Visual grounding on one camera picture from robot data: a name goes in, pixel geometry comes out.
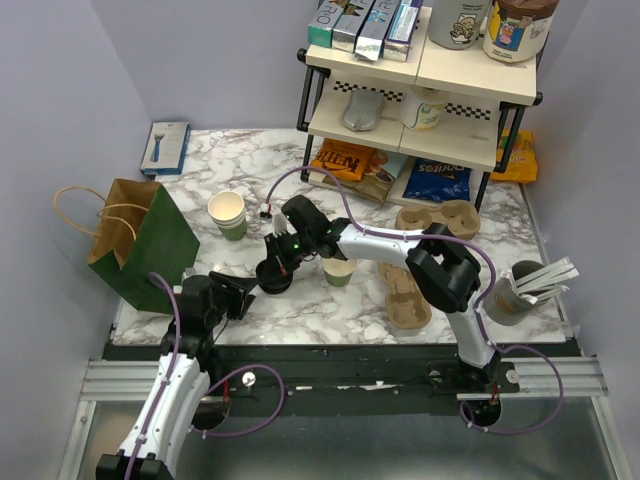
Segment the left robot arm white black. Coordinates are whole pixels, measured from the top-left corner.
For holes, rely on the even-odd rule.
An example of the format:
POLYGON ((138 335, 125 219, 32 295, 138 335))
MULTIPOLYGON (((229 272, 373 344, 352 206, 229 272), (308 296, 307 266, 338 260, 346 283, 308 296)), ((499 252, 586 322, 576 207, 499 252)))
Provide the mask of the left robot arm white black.
POLYGON ((173 479, 180 451, 204 395, 222 380, 215 365, 214 328, 240 320, 255 300, 258 280, 211 272, 183 278, 174 287, 158 273, 150 282, 164 290, 174 318, 161 342, 154 383, 130 432, 115 454, 104 454, 97 479, 173 479))

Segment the single green paper cup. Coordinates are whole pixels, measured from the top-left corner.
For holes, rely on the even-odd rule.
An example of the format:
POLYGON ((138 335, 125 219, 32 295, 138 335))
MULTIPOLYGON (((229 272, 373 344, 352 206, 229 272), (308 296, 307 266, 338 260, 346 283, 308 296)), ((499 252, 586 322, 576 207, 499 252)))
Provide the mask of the single green paper cup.
POLYGON ((333 287, 348 285, 356 266, 356 260, 322 259, 325 279, 333 287))

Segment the black plastic lid stack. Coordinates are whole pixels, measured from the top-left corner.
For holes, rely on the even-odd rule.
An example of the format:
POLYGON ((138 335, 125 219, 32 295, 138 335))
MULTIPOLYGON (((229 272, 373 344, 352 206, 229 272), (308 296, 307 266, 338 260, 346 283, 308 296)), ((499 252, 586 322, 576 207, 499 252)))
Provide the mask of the black plastic lid stack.
POLYGON ((285 292, 293 281, 293 274, 283 274, 282 271, 267 260, 261 261, 256 267, 256 278, 259 287, 267 294, 278 295, 285 292))

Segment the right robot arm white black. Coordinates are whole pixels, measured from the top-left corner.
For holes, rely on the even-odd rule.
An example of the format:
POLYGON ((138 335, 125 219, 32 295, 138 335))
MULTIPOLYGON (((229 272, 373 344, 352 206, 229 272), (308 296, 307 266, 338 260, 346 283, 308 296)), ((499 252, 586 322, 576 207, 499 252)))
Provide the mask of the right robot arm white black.
POLYGON ((330 220, 308 198, 297 195, 282 207, 283 229, 264 238, 266 259, 256 267, 258 284, 269 294, 284 292, 304 258, 371 260, 410 272, 426 301, 444 312, 458 345, 460 379, 480 392, 496 380, 499 353, 480 313, 481 266, 470 252, 475 246, 436 224, 423 232, 358 224, 353 217, 330 220))

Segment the green paper cup stack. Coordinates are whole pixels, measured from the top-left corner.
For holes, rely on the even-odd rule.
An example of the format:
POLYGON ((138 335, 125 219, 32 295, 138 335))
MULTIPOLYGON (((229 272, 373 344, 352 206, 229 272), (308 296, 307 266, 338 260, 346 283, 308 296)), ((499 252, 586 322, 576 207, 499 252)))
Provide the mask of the green paper cup stack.
POLYGON ((243 197, 233 191, 221 191, 208 202, 207 211, 228 241, 240 241, 247 233, 247 217, 243 197))

